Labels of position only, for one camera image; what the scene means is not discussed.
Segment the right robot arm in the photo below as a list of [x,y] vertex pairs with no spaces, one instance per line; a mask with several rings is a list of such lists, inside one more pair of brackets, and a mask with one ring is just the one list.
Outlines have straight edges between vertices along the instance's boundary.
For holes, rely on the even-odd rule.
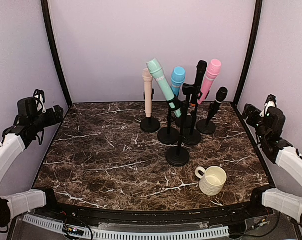
[[[246,104],[242,118],[255,129],[264,155],[273,164],[291,175],[302,187],[302,154],[281,137],[285,115],[276,107],[275,102],[270,100],[263,110]],[[246,213],[251,217],[256,217],[264,211],[265,207],[291,217],[302,227],[302,197],[277,188],[269,188],[263,190],[260,197],[246,205]]]

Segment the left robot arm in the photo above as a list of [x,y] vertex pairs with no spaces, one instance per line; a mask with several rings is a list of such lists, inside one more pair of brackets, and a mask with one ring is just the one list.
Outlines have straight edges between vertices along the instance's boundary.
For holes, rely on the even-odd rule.
[[[38,137],[44,128],[63,120],[63,108],[55,105],[42,112],[35,105],[18,106],[14,124],[3,132],[0,142],[0,183],[14,160]],[[0,196],[0,228],[8,226],[14,217],[41,208],[50,218],[61,214],[61,206],[46,197],[42,190],[28,190],[9,196]]]

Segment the mint green microphone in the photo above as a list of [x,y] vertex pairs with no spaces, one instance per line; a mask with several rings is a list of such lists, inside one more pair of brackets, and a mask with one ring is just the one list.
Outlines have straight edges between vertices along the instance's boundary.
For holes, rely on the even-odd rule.
[[158,86],[160,87],[168,106],[173,111],[175,116],[177,118],[180,118],[182,115],[180,106],[177,103],[175,95],[168,84],[162,65],[156,58],[154,58],[151,61],[146,62],[146,66],[150,75],[155,79]]

